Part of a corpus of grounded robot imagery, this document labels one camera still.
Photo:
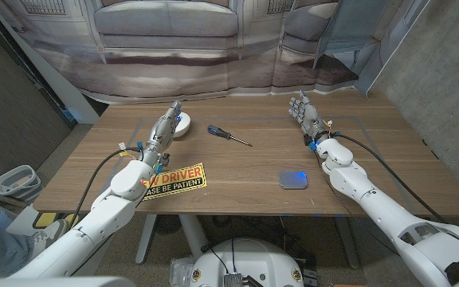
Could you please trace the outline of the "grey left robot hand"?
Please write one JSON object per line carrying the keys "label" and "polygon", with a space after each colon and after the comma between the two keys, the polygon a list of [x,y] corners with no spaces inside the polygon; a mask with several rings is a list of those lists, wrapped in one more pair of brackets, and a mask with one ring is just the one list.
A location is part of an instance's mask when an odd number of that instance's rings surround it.
{"label": "grey left robot hand", "polygon": [[169,148],[173,141],[175,129],[179,124],[181,102],[176,100],[161,116],[151,129],[143,149],[142,161],[153,167],[160,155]]}

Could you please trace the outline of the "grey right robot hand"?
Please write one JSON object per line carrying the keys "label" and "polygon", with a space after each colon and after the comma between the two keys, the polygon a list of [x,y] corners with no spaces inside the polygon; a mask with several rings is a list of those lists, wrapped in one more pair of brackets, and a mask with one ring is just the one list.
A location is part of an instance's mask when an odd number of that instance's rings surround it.
{"label": "grey right robot hand", "polygon": [[300,124],[305,135],[311,136],[316,142],[326,140],[329,136],[316,107],[311,103],[304,91],[289,101],[289,114]]}

